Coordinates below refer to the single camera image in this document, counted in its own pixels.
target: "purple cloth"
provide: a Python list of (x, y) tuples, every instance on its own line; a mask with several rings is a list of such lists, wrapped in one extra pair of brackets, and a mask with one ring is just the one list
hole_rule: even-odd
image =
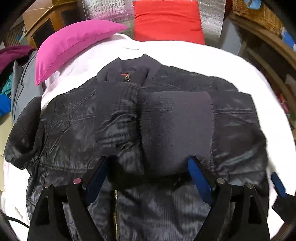
[(0, 73), (12, 61), (29, 55), (35, 49), (32, 46), (17, 45), (0, 50)]

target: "bed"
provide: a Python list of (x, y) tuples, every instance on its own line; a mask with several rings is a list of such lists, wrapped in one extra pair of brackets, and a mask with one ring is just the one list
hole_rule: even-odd
[[(224, 78), (233, 83), (239, 91), (251, 94), (261, 129), (267, 139), (267, 173), (270, 185), (267, 221), (270, 236), (273, 237), (284, 222), (271, 208), (277, 194), (270, 181), (270, 174), (276, 171), (286, 192), (295, 194), (296, 183), (292, 181), (296, 168), (295, 143), (286, 115), (266, 78), (244, 59), (205, 45), (180, 41), (137, 42), (126, 35), (115, 34), (81, 52), (46, 80), (41, 109), (44, 110), (55, 96), (82, 85), (114, 59), (132, 59), (144, 53), (163, 65)], [(25, 191), (28, 178), (26, 170), (19, 170), (4, 162), (6, 192), (1, 197), (2, 209), (8, 216), (27, 224), (29, 219)], [(27, 228), (14, 222), (11, 222), (11, 225), (22, 241), (27, 240)]]

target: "jacket zipper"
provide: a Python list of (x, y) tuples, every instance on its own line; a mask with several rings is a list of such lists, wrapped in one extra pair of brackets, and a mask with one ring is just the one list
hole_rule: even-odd
[(115, 197), (115, 206), (114, 206), (114, 214), (113, 214), (113, 221), (114, 221), (114, 228), (115, 228), (115, 238), (118, 241), (118, 228), (117, 228), (117, 190), (114, 191)]
[(129, 82), (130, 81), (130, 74), (121, 74), (122, 76), (124, 76), (124, 82)]

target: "teal cloth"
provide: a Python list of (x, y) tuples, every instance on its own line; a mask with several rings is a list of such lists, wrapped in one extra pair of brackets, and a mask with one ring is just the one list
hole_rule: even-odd
[(0, 95), (10, 96), (11, 93), (11, 83), (12, 83), (12, 73), (8, 77), (6, 84), (3, 86)]

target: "zipper pull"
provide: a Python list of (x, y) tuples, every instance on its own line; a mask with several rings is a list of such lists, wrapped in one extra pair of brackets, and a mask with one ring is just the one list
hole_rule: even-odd
[(129, 82), (130, 78), (129, 78), (129, 74), (121, 74), (125, 77), (124, 82)]

